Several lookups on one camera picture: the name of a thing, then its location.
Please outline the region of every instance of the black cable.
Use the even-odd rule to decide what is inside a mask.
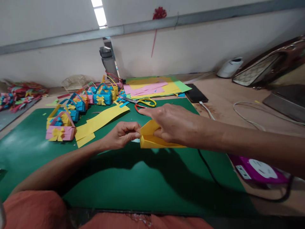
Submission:
[[[214,182],[221,188],[221,189],[224,189],[226,191],[230,191],[229,189],[225,188],[224,186],[222,186],[215,178],[210,166],[208,165],[207,161],[204,159],[202,153],[200,152],[200,150],[198,149],[198,153],[199,153],[199,156],[200,158],[202,159],[202,161],[205,163],[207,169],[209,170],[210,174],[211,174],[211,177],[213,178]],[[247,192],[241,192],[243,194],[247,194],[249,196],[252,196],[252,197],[255,197],[255,198],[258,198],[258,199],[262,199],[262,200],[265,200],[265,201],[269,201],[269,202],[273,202],[273,203],[281,203],[281,202],[284,202],[286,201],[289,197],[290,197],[290,193],[291,193],[291,186],[292,186],[292,182],[293,182],[293,179],[294,179],[294,176],[293,175],[290,175],[290,177],[288,178],[288,184],[287,184],[287,187],[286,187],[286,193],[279,199],[268,199],[268,198],[264,198],[264,197],[260,197],[260,196],[257,196],[257,195],[254,195],[254,194],[251,194],[251,193],[247,193]]]

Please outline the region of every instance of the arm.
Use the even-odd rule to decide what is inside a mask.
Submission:
[[[304,138],[224,124],[170,104],[139,112],[160,125],[154,135],[167,142],[253,158],[305,178]]]
[[[10,196],[25,190],[54,190],[60,187],[93,156],[123,148],[129,141],[139,138],[140,128],[137,122],[119,122],[104,138],[43,165],[17,185]]]

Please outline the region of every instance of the person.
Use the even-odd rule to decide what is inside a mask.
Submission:
[[[261,132],[217,122],[165,104],[139,113],[154,119],[154,135],[187,147],[245,156],[305,178],[303,138]],[[63,200],[54,191],[90,158],[123,148],[140,137],[136,122],[119,122],[104,138],[45,164],[18,184],[4,202],[9,228],[67,228],[70,223]],[[119,213],[98,213],[81,228],[211,228],[203,219]]]

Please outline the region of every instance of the hand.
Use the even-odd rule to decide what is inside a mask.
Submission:
[[[140,114],[154,119],[161,128],[154,132],[166,142],[197,148],[203,141],[214,137],[217,125],[213,120],[194,114],[181,106],[165,104],[157,108],[139,110]]]
[[[141,126],[137,122],[119,122],[100,141],[103,150],[121,149],[136,138],[140,138]]]

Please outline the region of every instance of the blue paper strip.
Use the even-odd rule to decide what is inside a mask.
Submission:
[[[122,105],[120,105],[120,107],[123,107],[123,106],[126,106],[128,103],[130,103],[130,102],[125,102],[125,103],[123,103]]]

